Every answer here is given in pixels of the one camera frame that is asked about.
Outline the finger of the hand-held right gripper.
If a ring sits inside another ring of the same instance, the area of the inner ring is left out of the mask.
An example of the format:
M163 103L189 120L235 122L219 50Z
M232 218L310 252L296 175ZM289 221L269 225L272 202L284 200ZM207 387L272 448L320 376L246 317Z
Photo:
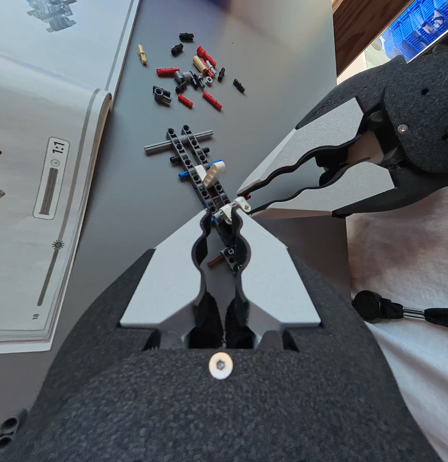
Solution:
M291 199L275 201L261 210L253 210L253 218L285 219L331 216L332 212L394 188L389 170L362 161L348 167L328 186L304 188Z
M248 175L239 195L265 187L278 175L296 170L323 150L341 149L354 141L364 117L356 97L301 128L293 129Z

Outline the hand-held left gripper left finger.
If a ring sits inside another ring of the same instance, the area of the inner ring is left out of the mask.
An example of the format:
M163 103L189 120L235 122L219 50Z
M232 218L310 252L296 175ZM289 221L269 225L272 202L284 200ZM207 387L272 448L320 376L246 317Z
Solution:
M211 213L200 211L158 244L121 317L125 328L195 328L219 319L201 263Z

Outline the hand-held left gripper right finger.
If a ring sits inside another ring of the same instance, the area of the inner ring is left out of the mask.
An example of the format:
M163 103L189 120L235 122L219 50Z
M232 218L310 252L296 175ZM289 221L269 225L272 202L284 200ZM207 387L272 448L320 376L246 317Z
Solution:
M320 326L321 318L287 247L244 211L233 209L231 216L238 322L255 336Z

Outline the dark grey lego beam assembly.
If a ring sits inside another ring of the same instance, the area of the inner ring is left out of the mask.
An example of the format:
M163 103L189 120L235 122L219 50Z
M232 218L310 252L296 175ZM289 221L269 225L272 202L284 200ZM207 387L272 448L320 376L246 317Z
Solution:
M251 195L230 200L225 192L219 180L225 172L225 163L222 160L209 161L207 155L210 149L200 145L201 141L211 138L213 134L212 130L194 134L188 125L184 125L178 135L173 128L169 128L165 141L150 144L144 147L144 151L146 155L174 151L169 159L170 163L182 167L183 171L178 175L180 180L190 182L204 209L210 211L211 225L224 244L224 249L207 263L208 266L226 261L231 272L236 274L243 267L243 263L237 259L235 253L236 237L231 226L231 211L238 208L249 214L251 206L248 200Z

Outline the pile of small lego pins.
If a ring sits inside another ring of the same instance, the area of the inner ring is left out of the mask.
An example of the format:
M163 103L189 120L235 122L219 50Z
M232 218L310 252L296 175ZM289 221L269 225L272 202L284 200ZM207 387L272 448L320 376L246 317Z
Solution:
M179 57L183 53L185 44L194 43L194 34L190 32L179 33L179 42L170 50L173 58ZM192 66L193 70L189 71L182 71L180 67L160 67L156 68L156 75L159 78L172 78L174 80L176 84L174 91L177 100L188 109L193 108L193 102L184 96L184 92L191 86L196 91L201 91L202 98L209 105L217 111L221 111L222 104L207 91L207 88L211 88L214 82L223 83L226 73L225 68L218 69L217 61L202 45L197 46L195 54L192 56ZM235 78L232 84L238 92L245 94L246 88L238 79Z

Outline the dark grey lego connector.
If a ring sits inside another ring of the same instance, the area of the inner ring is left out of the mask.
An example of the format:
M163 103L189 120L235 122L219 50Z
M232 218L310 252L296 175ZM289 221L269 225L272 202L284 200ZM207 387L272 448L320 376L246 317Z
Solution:
M152 87L154 100L160 105L169 107L171 104L171 92L154 85Z

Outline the lego instruction booklet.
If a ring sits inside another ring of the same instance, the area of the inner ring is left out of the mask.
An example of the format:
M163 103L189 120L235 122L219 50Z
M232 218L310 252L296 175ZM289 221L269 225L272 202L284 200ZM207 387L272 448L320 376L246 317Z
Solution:
M0 1L0 354L51 349L140 1Z

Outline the dark grey holed lego piece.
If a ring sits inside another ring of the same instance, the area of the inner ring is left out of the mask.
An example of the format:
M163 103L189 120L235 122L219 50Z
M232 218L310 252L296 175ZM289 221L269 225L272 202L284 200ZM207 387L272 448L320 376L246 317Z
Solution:
M0 425L0 451L4 450L14 440L15 435L20 425L20 417L18 415L6 419Z

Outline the white shirt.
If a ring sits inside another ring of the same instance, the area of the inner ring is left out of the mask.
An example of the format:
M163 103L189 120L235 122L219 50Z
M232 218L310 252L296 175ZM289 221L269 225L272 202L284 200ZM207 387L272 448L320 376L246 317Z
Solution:
M404 208L347 218L352 297L377 292L414 309L448 308L448 187ZM430 444L448 461L448 328L367 324Z

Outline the wooden panel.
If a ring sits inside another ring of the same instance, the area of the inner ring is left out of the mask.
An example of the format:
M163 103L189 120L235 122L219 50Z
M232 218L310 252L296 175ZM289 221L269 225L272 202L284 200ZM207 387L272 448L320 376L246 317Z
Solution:
M411 0L332 1L337 77L410 3Z

